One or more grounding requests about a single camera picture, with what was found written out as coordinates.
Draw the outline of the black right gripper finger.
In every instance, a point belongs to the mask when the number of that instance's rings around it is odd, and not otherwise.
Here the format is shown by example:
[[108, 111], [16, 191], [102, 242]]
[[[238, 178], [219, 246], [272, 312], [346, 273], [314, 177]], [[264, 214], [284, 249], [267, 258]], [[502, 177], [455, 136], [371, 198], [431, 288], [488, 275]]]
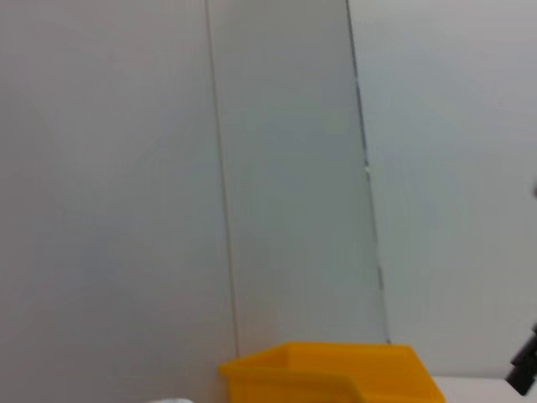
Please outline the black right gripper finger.
[[519, 395], [527, 395], [536, 380], [536, 324], [532, 326], [532, 332], [524, 346], [511, 359], [513, 367], [505, 378]]

